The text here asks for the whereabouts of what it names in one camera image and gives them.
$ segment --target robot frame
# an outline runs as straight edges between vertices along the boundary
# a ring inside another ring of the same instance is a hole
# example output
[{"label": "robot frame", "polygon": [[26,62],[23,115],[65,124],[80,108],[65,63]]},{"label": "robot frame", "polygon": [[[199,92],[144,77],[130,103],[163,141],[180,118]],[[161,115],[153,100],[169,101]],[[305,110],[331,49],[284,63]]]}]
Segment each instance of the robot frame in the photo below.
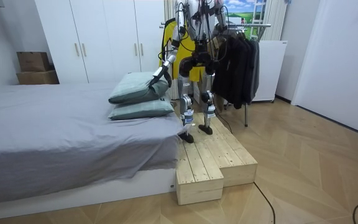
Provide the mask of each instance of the robot frame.
[{"label": "robot frame", "polygon": [[[193,100],[188,95],[190,88],[190,70],[193,67],[205,67],[203,74],[203,87],[201,90],[201,100],[203,101],[204,124],[199,125],[200,130],[206,134],[213,133],[210,122],[215,116],[214,96],[210,88],[215,76],[215,69],[219,66],[219,60],[213,58],[208,52],[208,44],[212,51],[212,32],[209,26],[211,16],[216,15],[219,24],[217,29],[219,33],[227,30],[226,15],[224,14],[223,0],[176,0],[175,1],[175,19],[177,25],[173,30],[171,49],[167,52],[167,59],[161,67],[153,74],[154,78],[150,85],[156,83],[162,76],[170,78],[168,69],[176,60],[176,55],[181,40],[187,33],[195,43],[195,49],[192,50],[191,57],[184,58],[179,65],[178,90],[180,96],[180,119],[184,126],[193,122],[194,110],[191,107]],[[180,134],[184,141],[193,143],[193,136],[189,130]]]}]

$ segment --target green pillow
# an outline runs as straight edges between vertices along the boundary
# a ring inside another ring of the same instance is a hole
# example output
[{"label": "green pillow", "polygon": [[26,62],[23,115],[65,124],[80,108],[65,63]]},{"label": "green pillow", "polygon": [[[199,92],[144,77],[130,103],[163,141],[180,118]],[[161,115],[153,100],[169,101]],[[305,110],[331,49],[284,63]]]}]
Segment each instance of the green pillow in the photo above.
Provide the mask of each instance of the green pillow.
[{"label": "green pillow", "polygon": [[111,120],[149,118],[172,113],[173,107],[167,94],[163,97],[142,103],[118,104],[109,115]]},{"label": "green pillow", "polygon": [[168,82],[162,77],[149,87],[153,72],[128,73],[122,78],[109,97],[110,103],[138,103],[157,100],[168,90]]}]

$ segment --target wooden step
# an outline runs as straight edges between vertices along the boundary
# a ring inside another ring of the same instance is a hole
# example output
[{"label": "wooden step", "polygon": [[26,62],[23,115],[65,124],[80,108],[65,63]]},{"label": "wooden step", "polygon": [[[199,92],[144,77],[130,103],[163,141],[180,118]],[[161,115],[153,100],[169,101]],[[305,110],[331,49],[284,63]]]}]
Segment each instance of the wooden step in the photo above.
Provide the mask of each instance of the wooden step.
[{"label": "wooden step", "polygon": [[179,205],[222,197],[223,175],[211,158],[207,148],[180,143],[176,177]]},{"label": "wooden step", "polygon": [[194,114],[195,142],[183,142],[177,164],[179,205],[219,199],[222,188],[255,180],[258,163],[219,119],[211,119],[212,135],[198,128],[203,113]]}]

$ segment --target white door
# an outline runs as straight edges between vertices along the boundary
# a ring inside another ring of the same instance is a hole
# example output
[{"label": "white door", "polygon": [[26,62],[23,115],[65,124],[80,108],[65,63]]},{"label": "white door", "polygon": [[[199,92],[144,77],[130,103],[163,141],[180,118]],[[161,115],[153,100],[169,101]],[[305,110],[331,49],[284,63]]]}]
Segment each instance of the white door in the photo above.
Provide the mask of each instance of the white door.
[{"label": "white door", "polygon": [[103,2],[114,73],[122,77],[129,72],[140,72],[133,0],[104,0]]},{"label": "white door", "polygon": [[70,0],[90,83],[118,82],[110,50],[103,0]]},{"label": "white door", "polygon": [[87,83],[69,0],[35,0],[59,82]]},{"label": "white door", "polygon": [[165,21],[164,1],[135,0],[135,11],[142,72],[154,72],[160,61],[158,54],[163,35],[160,25]]}]

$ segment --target black shoe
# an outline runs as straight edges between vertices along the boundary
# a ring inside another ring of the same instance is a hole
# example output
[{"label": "black shoe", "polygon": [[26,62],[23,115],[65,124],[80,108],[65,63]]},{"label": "black shoe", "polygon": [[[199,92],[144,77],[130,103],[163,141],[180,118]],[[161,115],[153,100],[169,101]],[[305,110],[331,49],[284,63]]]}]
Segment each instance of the black shoe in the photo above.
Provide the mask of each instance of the black shoe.
[{"label": "black shoe", "polygon": [[198,126],[198,128],[199,128],[200,130],[204,131],[206,134],[212,135],[212,128],[211,128],[211,127],[208,127],[208,128],[207,128],[205,125],[200,124],[200,125]]},{"label": "black shoe", "polygon": [[193,143],[194,142],[194,138],[191,134],[187,134],[187,133],[183,133],[183,134],[179,134],[179,137],[186,141],[187,143]]}]

